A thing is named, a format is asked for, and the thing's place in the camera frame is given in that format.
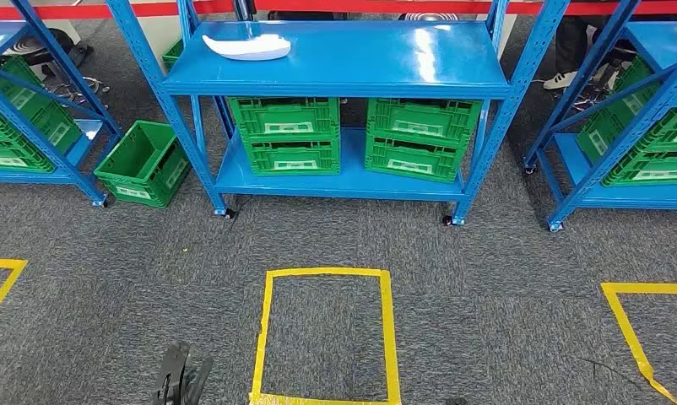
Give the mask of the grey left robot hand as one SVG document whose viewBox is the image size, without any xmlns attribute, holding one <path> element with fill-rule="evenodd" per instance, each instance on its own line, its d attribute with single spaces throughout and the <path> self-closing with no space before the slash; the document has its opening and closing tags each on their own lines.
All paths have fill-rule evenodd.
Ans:
<svg viewBox="0 0 677 405">
<path fill-rule="evenodd" d="M 199 404 L 214 359 L 207 356 L 196 367 L 187 364 L 189 354 L 187 343 L 173 343 L 165 351 L 159 376 L 149 395 L 150 404 Z"/>
</svg>

